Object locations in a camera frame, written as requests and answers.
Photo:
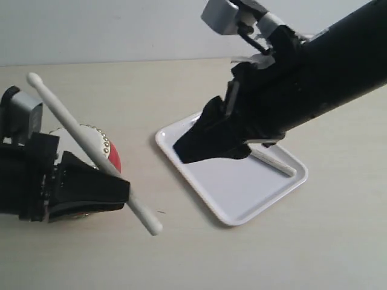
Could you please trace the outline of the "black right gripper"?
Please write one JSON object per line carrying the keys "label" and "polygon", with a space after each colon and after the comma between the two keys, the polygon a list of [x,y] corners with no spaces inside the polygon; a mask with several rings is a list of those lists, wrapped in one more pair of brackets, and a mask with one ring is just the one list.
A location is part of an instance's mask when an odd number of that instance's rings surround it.
{"label": "black right gripper", "polygon": [[266,50],[249,36],[251,26],[237,28],[238,35],[260,53],[255,62],[243,60],[232,68],[224,102],[219,96],[208,101],[199,119],[174,143],[184,164],[214,158],[242,160],[252,152],[247,143],[274,145],[307,119],[301,104],[311,96],[315,40],[280,25],[265,38],[270,45]]}

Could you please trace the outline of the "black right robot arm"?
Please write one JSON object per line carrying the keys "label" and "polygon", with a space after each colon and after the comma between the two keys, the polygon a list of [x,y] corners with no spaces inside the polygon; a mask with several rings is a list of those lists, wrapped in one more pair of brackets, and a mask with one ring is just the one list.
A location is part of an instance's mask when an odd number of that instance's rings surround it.
{"label": "black right robot arm", "polygon": [[240,160],[250,144],[286,133],[386,84],[386,2],[370,1],[306,38],[255,1],[233,1],[236,32],[258,50],[231,70],[225,97],[209,100],[173,145],[182,163]]}

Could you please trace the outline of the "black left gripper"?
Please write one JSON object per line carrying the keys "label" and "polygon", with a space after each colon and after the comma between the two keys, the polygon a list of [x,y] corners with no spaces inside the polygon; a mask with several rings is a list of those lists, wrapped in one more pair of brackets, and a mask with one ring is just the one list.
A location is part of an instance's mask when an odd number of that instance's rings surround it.
{"label": "black left gripper", "polygon": [[33,133],[23,146],[1,144],[1,213],[53,223],[121,210],[129,200],[130,182],[68,151],[56,168],[59,140]]}

